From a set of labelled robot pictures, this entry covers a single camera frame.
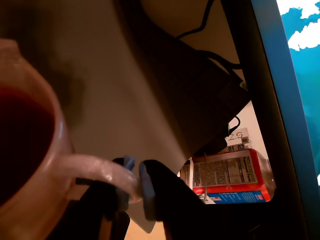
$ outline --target blue label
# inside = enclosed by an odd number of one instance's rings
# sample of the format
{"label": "blue label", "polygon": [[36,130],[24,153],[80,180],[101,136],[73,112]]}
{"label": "blue label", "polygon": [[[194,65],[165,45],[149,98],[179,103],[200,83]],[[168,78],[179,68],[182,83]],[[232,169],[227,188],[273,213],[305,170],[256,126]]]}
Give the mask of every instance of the blue label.
{"label": "blue label", "polygon": [[216,204],[244,204],[266,202],[261,191],[208,193],[208,197],[211,198]]}

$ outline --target cable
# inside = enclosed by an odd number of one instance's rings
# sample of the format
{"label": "cable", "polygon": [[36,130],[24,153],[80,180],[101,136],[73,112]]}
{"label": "cable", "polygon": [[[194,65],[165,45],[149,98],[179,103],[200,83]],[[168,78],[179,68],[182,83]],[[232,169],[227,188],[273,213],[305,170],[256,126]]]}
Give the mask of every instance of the cable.
{"label": "cable", "polygon": [[224,59],[222,56],[219,56],[218,54],[211,52],[211,51],[206,51],[206,50],[196,50],[198,53],[200,53],[201,55],[203,55],[204,57],[216,60],[218,63],[221,64],[222,67],[225,68],[225,70],[230,74],[230,76],[232,77],[232,79],[234,81],[236,81],[237,84],[241,84],[243,82],[243,80],[241,79],[241,77],[239,77],[235,71],[233,71],[233,68],[235,69],[241,69],[239,68],[237,63],[232,63],[229,62],[228,60]]}
{"label": "cable", "polygon": [[235,118],[238,120],[238,124],[236,125],[236,126],[234,126],[233,128],[230,128],[229,129],[229,135],[230,134],[232,134],[232,132],[234,131],[234,130],[236,130],[239,126],[240,126],[240,119],[237,117],[237,116],[235,116]]}
{"label": "cable", "polygon": [[214,3],[214,1],[215,0],[208,0],[208,3],[206,4],[205,10],[204,10],[204,15],[203,15],[201,26],[196,29],[193,29],[191,31],[187,31],[187,32],[180,34],[179,36],[176,37],[176,39],[181,39],[189,34],[195,34],[195,33],[202,31],[203,29],[205,29],[206,24],[207,24],[207,20],[209,17],[209,12],[210,12],[211,6]]}
{"label": "cable", "polygon": [[204,57],[207,57],[209,59],[216,60],[219,62],[224,68],[225,66],[228,66],[230,69],[242,69],[240,63],[233,63],[228,61],[227,59],[223,58],[222,56],[212,52],[212,51],[206,51],[206,50],[197,50],[198,53],[203,55]]}
{"label": "cable", "polygon": [[[206,7],[205,7],[205,10],[204,10],[203,19],[202,19],[202,23],[201,23],[200,27],[193,29],[191,31],[184,32],[184,33],[180,34],[179,36],[177,36],[176,38],[180,39],[180,38],[185,37],[189,34],[194,34],[194,33],[198,33],[200,31],[202,31],[206,27],[209,13],[210,13],[210,9],[211,9],[211,6],[214,3],[214,1],[215,0],[208,0]],[[241,84],[243,82],[243,80],[233,71],[233,69],[241,69],[240,63],[229,62],[228,60],[224,59],[222,56],[220,56],[214,52],[211,52],[211,51],[197,50],[197,52],[206,58],[216,60],[218,63],[220,63],[221,66],[223,66],[225,68],[225,70],[230,74],[230,76],[237,83]]]}

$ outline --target monitor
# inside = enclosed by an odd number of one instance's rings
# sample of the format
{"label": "monitor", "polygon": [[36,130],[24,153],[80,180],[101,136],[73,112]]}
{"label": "monitor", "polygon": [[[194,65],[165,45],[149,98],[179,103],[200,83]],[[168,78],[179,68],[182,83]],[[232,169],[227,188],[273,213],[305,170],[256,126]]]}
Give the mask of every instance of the monitor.
{"label": "monitor", "polygon": [[320,2],[222,5],[277,184],[274,221],[320,239]]}

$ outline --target white cloud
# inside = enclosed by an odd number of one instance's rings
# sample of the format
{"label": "white cloud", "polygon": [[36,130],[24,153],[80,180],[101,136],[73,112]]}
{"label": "white cloud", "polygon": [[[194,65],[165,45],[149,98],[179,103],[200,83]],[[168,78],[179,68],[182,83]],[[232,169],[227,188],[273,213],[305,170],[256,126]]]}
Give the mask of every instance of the white cloud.
{"label": "white cloud", "polygon": [[315,5],[320,0],[276,0],[280,14],[286,14],[290,9],[302,9],[301,19],[307,19],[310,15],[320,14]]}
{"label": "white cloud", "polygon": [[315,48],[320,45],[320,19],[304,26],[301,32],[295,31],[288,41],[289,48],[296,51],[305,48]]}

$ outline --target nutrition facts label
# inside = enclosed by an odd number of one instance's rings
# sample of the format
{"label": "nutrition facts label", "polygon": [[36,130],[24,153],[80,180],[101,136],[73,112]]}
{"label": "nutrition facts label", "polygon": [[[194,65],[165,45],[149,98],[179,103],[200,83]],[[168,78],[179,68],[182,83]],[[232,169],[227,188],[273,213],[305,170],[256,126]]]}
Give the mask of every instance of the nutrition facts label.
{"label": "nutrition facts label", "polygon": [[208,187],[258,182],[249,156],[195,163],[193,166],[194,188],[204,187],[205,168],[207,168]]}

